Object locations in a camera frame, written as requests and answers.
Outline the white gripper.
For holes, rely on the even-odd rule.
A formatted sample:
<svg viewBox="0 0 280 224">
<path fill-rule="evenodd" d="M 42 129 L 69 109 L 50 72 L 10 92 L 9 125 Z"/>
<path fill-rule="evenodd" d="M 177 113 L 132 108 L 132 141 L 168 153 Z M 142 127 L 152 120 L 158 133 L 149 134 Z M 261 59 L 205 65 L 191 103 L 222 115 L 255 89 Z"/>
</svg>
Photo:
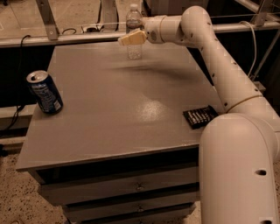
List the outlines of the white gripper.
<svg viewBox="0 0 280 224">
<path fill-rule="evenodd" d="M 121 46 L 135 46 L 142 45 L 146 39 L 152 44 L 163 44 L 164 41 L 161 38 L 161 24 L 165 17 L 144 17 L 143 28 L 144 31 L 135 30 L 118 39 L 118 43 Z"/>
</svg>

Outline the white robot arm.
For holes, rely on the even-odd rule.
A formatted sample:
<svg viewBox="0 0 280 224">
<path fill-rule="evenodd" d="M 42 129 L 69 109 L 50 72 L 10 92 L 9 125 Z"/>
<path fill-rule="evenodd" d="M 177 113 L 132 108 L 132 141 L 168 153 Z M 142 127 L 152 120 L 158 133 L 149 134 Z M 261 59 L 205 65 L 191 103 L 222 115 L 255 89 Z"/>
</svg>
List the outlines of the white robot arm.
<svg viewBox="0 0 280 224">
<path fill-rule="evenodd" d="M 225 112 L 199 142 L 202 224 L 279 224 L 273 164 L 280 158 L 280 117 L 217 39 L 200 6 L 180 16 L 146 17 L 123 46 L 174 43 L 201 53 Z"/>
</svg>

